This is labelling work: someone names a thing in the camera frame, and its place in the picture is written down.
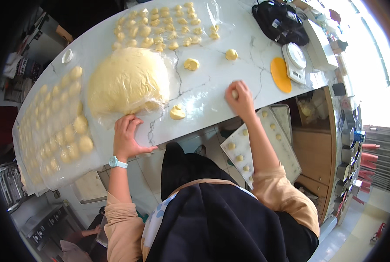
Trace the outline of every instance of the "white marble countertop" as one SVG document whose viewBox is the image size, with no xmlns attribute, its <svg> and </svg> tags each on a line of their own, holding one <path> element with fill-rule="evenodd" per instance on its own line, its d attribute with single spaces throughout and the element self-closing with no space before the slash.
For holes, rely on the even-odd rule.
<svg viewBox="0 0 390 262">
<path fill-rule="evenodd" d="M 290 93 L 284 93 L 276 87 L 270 73 L 270 64 L 275 57 L 283 57 L 282 49 L 263 34 L 253 18 L 251 7 L 255 2 L 253 0 L 244 0 L 243 2 L 216 0 L 220 6 L 219 19 L 224 23 L 234 24 L 234 29 L 225 37 L 214 42 L 204 41 L 201 45 L 180 47 L 174 52 L 170 50 L 164 52 L 165 55 L 178 60 L 175 73 L 176 81 L 171 83 L 170 102 L 163 111 L 137 114 L 144 120 L 136 132 L 136 141 L 140 145 L 158 145 L 234 117 L 234 113 L 224 100 L 224 90 L 234 80 L 243 79 L 250 87 L 257 109 L 327 85 L 324 74 L 312 69 L 306 49 L 302 48 L 307 59 L 307 84 L 300 85 L 292 82 Z M 105 129 L 91 116 L 90 110 L 86 106 L 87 82 L 98 64 L 112 52 L 111 45 L 115 41 L 113 29 L 116 21 L 129 11 L 141 10 L 142 8 L 151 10 L 154 7 L 161 7 L 163 3 L 167 3 L 166 6 L 171 8 L 176 4 L 183 5 L 184 1 L 155 0 L 136 5 L 102 21 L 78 37 L 66 48 L 73 51 L 72 61 L 68 64 L 61 63 L 61 57 L 65 51 L 52 61 L 26 97 L 15 126 L 20 123 L 27 106 L 42 85 L 48 84 L 51 89 L 51 83 L 54 85 L 71 68 L 80 65 L 83 68 L 83 92 L 81 95 L 84 112 L 88 118 L 89 128 L 101 162 L 108 163 L 113 152 L 114 131 L 113 129 Z M 197 13 L 201 12 L 199 11 L 201 8 L 205 8 L 204 3 L 194 1 Z M 203 24 L 207 29 L 210 24 L 212 25 L 210 21 L 209 24 L 203 21 Z M 237 60 L 226 60 L 225 52 L 228 49 L 235 49 L 238 52 Z M 197 71 L 185 70 L 183 61 L 187 58 L 199 60 L 200 68 Z M 179 103 L 186 109 L 187 116 L 182 120 L 175 121 L 169 117 L 168 112 L 173 105 Z M 15 152 L 18 156 L 17 146 L 15 146 Z"/>
</svg>

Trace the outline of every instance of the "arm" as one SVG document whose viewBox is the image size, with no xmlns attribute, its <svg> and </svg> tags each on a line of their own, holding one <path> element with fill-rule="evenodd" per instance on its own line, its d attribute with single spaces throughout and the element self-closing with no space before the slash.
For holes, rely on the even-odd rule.
<svg viewBox="0 0 390 262">
<path fill-rule="evenodd" d="M 95 229 L 77 231 L 77 232 L 72 233 L 71 235 L 69 235 L 66 238 L 66 241 L 73 243 L 73 244 L 77 244 L 80 241 L 80 239 L 82 239 L 83 237 L 97 234 L 100 231 L 101 231 L 100 225 L 97 225 Z"/>
<path fill-rule="evenodd" d="M 237 99 L 232 96 L 233 90 L 239 94 Z M 319 236 L 317 209 L 313 202 L 286 178 L 284 167 L 281 166 L 256 116 L 253 98 L 245 82 L 232 82 L 225 92 L 225 98 L 249 130 L 254 167 L 253 194 L 266 207 L 290 214 L 297 223 Z"/>
<path fill-rule="evenodd" d="M 143 121 L 134 115 L 120 118 L 115 123 L 114 155 L 126 163 L 128 158 L 141 153 L 150 153 L 156 146 L 145 148 L 134 139 L 135 128 Z M 141 255 L 141 236 L 144 223 L 138 217 L 135 204 L 129 194 L 127 169 L 111 169 L 105 215 L 108 223 L 108 261 L 137 261 Z"/>
</svg>

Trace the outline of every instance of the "shoe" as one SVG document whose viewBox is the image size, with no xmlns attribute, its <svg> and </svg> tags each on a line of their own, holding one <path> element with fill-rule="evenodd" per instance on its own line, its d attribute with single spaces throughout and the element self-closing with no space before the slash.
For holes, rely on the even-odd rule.
<svg viewBox="0 0 390 262">
<path fill-rule="evenodd" d="M 204 145 L 198 146 L 194 154 L 205 156 L 207 154 L 207 148 Z"/>
</svg>

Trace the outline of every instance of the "digital kitchen scale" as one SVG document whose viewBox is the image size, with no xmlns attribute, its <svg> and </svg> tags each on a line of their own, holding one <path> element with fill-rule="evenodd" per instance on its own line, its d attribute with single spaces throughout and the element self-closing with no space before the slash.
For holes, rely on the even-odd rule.
<svg viewBox="0 0 390 262">
<path fill-rule="evenodd" d="M 288 77 L 297 83 L 306 84 L 304 68 L 307 63 L 299 46 L 294 43 L 283 45 L 282 53 L 284 54 L 285 63 L 287 65 Z"/>
</svg>

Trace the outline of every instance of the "mint green watch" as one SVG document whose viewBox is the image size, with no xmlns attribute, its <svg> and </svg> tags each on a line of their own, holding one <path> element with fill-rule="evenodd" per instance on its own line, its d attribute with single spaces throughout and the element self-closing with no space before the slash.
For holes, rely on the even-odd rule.
<svg viewBox="0 0 390 262">
<path fill-rule="evenodd" d="M 111 167 L 117 167 L 117 166 L 122 167 L 122 168 L 127 168 L 128 167 L 127 163 L 119 161 L 116 158 L 116 156 L 111 156 L 111 158 L 109 159 L 109 165 Z"/>
</svg>

